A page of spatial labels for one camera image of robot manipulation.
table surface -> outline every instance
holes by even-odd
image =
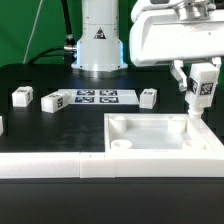
[[[12,107],[11,93],[32,86],[28,108]],[[153,110],[135,106],[77,106],[48,114],[41,97],[57,89],[158,90]],[[131,68],[111,79],[93,80],[62,65],[7,65],[0,69],[1,152],[104,151],[103,114],[186,113],[184,93],[168,67]],[[224,91],[217,88],[203,120],[223,142]],[[222,224],[224,178],[112,178],[0,180],[1,223]]]
[[[19,86],[32,86],[34,99],[27,108],[12,107],[11,94]],[[158,91],[153,110],[133,105],[69,105],[54,113],[41,112],[41,97],[58,89],[133,89],[139,97],[145,88]],[[187,113],[185,93],[168,67],[120,72],[114,78],[93,79],[75,75],[63,65],[7,65],[0,69],[0,114],[5,132],[1,152],[104,152],[104,113]],[[224,90],[217,88],[203,120],[224,141]]]

black cable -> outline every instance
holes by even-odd
[[[64,54],[41,55],[39,57],[35,57],[35,60],[33,60],[32,63],[30,63],[30,64],[33,64],[35,61],[37,61],[40,58],[48,58],[48,57],[64,57]]]
[[[67,0],[61,0],[61,3],[62,3],[64,18],[65,18],[66,33],[67,35],[70,35],[72,34],[72,27],[71,27],[71,22],[69,17],[68,3],[67,3]]]
[[[38,60],[39,58],[43,57],[43,56],[47,56],[46,54],[51,53],[53,51],[60,51],[60,50],[64,50],[64,47],[54,47],[54,48],[50,48],[46,51],[41,52],[40,54],[38,54],[36,57],[30,59],[28,61],[27,64],[33,64],[36,60]]]
[[[75,45],[75,39],[72,34],[72,27],[71,27],[71,21],[69,16],[69,10],[68,10],[68,2],[67,0],[61,0],[62,8],[63,8],[63,14],[64,14],[64,20],[65,20],[65,29],[66,29],[66,42],[67,45]]]

black and white sticker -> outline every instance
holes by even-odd
[[[30,92],[27,93],[27,100],[28,102],[30,101],[31,97],[30,97]]]
[[[82,96],[94,96],[95,95],[95,90],[78,90],[77,95],[82,95]]]
[[[201,85],[200,95],[210,95],[212,93],[213,83],[205,83]]]
[[[118,97],[100,97],[100,103],[119,103]]]
[[[100,27],[99,30],[97,31],[94,39],[106,39],[104,32],[102,30],[102,28]]]
[[[76,103],[94,103],[94,97],[76,97]]]
[[[101,96],[117,96],[116,90],[100,90]]]
[[[25,93],[25,92],[27,92],[26,89],[19,89],[19,90],[17,90],[17,93]]]
[[[197,89],[198,89],[198,83],[191,79],[191,91],[196,94],[197,93]]]
[[[58,99],[58,108],[62,107],[63,106],[63,98],[59,98]]]
[[[147,95],[152,95],[153,92],[144,92],[144,94],[147,94]]]
[[[49,97],[51,97],[51,98],[58,98],[58,97],[60,97],[61,95],[57,95],[57,94],[52,94],[52,95],[50,95]]]

white cube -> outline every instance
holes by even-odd
[[[219,70],[211,63],[192,64],[191,85],[185,100],[194,108],[210,107],[218,77]]]
[[[152,109],[156,103],[156,98],[156,89],[144,89],[140,95],[140,108]]]
[[[3,122],[2,122],[2,117],[0,116],[0,136],[2,135],[3,133]]]
[[[33,100],[33,88],[30,86],[19,87],[12,94],[13,107],[27,107]]]
[[[41,98],[41,110],[48,113],[55,113],[56,111],[66,107],[70,99],[70,94],[67,92],[54,92]]]

green backdrop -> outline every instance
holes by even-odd
[[[0,67],[22,63],[40,0],[0,1]],[[119,0],[119,38],[124,43],[124,61],[130,64],[128,36],[132,26],[131,9],[136,0]],[[81,0],[68,0],[73,34],[82,34]],[[44,0],[28,60],[51,47],[63,46],[65,26],[61,0]],[[62,57],[44,58],[37,63],[63,63]],[[220,75],[224,87],[224,72]]]

